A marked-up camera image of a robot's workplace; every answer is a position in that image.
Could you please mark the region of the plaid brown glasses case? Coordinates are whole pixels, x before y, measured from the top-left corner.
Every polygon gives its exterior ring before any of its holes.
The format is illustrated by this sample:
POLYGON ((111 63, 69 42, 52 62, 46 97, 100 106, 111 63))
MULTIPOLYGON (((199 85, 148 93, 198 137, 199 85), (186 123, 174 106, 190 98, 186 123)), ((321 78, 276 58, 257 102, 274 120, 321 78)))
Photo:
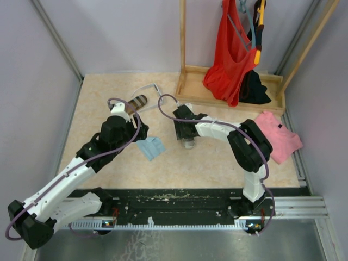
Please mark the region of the plaid brown glasses case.
POLYGON ((135 109, 135 111, 140 112, 148 104, 148 99, 145 95, 141 94, 133 97, 128 103, 135 109))

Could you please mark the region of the map print glasses case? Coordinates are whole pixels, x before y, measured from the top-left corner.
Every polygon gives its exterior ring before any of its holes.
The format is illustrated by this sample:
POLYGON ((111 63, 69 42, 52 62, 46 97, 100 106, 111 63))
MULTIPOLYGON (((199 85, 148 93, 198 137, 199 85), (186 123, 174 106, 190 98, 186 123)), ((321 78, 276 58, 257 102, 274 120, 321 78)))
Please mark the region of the map print glasses case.
POLYGON ((195 146, 195 139, 194 138, 184 138, 182 139, 182 145, 186 150, 190 150, 194 148, 195 146))

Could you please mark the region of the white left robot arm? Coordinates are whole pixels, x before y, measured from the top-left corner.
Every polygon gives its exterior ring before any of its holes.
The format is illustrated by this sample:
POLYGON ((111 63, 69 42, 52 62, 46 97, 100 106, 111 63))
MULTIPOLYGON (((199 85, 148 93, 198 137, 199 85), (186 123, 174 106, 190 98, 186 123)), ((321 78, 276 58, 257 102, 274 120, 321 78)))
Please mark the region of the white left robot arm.
POLYGON ((74 200, 68 196, 111 163, 130 143, 145 140, 148 129, 138 114, 108 117, 100 132, 82 146, 60 174, 25 201, 14 200, 8 205, 10 226, 34 250, 74 220, 91 214, 110 214, 113 198, 102 188, 94 188, 74 200))

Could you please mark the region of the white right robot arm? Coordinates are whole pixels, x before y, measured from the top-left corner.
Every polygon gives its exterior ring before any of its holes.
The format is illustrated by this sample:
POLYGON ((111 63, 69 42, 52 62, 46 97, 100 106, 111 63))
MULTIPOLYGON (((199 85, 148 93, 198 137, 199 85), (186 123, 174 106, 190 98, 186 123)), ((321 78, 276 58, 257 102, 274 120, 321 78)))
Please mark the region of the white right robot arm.
POLYGON ((177 107, 173 112, 177 140, 187 149, 193 148, 196 137, 208 137, 229 143, 235 159, 244 170, 243 209, 256 215, 262 209, 261 198, 265 189, 262 181, 269 173, 265 164, 273 148, 250 119, 242 123, 229 123, 214 119, 206 114, 194 114, 190 104, 177 107))

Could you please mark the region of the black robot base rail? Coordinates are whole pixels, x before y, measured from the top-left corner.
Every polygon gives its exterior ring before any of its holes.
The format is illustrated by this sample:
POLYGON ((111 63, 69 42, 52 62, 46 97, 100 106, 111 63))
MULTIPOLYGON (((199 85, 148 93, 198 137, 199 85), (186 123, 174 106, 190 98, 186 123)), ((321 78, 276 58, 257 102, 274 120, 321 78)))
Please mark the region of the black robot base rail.
POLYGON ((309 196, 307 188, 272 188, 251 203, 242 189, 93 189, 102 199, 101 209, 79 214, 75 219, 106 218, 121 225, 231 225, 241 217, 270 216, 271 196, 298 199, 309 196))

